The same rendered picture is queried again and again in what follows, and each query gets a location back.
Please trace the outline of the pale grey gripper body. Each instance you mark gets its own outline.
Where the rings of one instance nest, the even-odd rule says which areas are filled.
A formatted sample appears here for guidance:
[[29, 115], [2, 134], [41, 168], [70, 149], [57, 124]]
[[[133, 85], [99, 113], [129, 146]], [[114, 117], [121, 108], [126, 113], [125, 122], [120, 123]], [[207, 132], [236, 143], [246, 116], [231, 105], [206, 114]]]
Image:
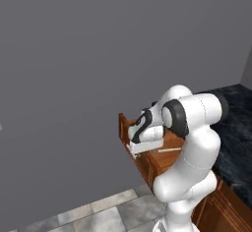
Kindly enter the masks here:
[[127, 148], [133, 156], [136, 156], [137, 154], [142, 152], [160, 148], [162, 146], [163, 146], [163, 140], [156, 140], [152, 142], [145, 142], [139, 144], [130, 142], [129, 144], [127, 144]]

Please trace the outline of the brown wooden cupboard run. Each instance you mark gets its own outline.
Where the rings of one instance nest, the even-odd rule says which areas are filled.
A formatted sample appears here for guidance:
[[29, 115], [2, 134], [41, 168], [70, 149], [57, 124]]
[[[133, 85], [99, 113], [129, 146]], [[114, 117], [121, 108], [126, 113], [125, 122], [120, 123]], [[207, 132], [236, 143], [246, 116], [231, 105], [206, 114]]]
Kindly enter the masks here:
[[192, 221], [200, 232], [252, 232], [252, 209], [218, 178], [217, 189], [195, 207]]

